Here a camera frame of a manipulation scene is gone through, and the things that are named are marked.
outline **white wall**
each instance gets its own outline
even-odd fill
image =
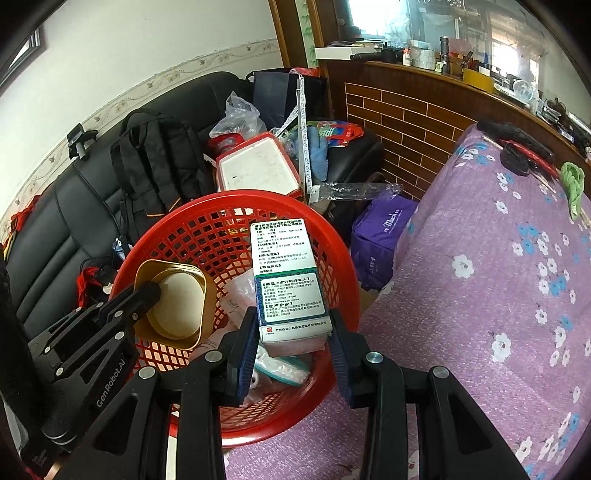
[[[44,36],[45,50],[0,91],[0,213],[77,123],[121,93],[276,33],[267,0],[67,0]],[[267,62],[253,69],[281,66],[281,57]]]

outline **blue towel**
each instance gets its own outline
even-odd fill
[[[329,161],[327,159],[329,144],[326,137],[321,137],[318,134],[318,129],[316,127],[308,127],[308,145],[310,147],[310,166],[312,168],[312,175],[320,181],[326,181],[329,171]]]

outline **measuring tape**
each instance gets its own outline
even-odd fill
[[[306,198],[306,192],[309,194],[308,203],[314,203],[318,201],[320,185],[312,184],[310,146],[308,143],[308,128],[306,125],[306,92],[304,88],[304,76],[301,74],[298,74],[298,88],[295,92],[295,99],[295,108],[291,111],[281,128],[275,132],[275,136],[279,137],[296,117],[299,118],[298,134],[300,136],[300,142],[298,145],[298,162],[300,164],[300,186],[304,193],[304,198]]]

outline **window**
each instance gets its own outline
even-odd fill
[[[10,77],[10,75],[14,74],[23,64],[30,59],[31,56],[41,48],[41,31],[40,29],[36,29],[27,42],[22,46],[20,51],[18,52],[17,56],[12,61],[6,75],[0,78],[0,87],[2,84]]]

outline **decorative wallpaper border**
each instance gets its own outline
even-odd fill
[[[116,125],[127,113],[150,100],[162,95],[182,83],[186,83],[206,73],[224,69],[243,60],[252,60],[269,54],[279,55],[276,38],[246,43],[237,47],[219,50],[195,57],[179,65],[157,73],[153,77],[131,87],[109,103],[99,108],[82,122],[85,130],[98,130],[99,135]],[[10,217],[25,208],[31,199],[41,193],[70,164],[67,141],[62,140],[51,153],[43,159],[18,191],[4,215],[0,219],[0,238],[8,236]]]

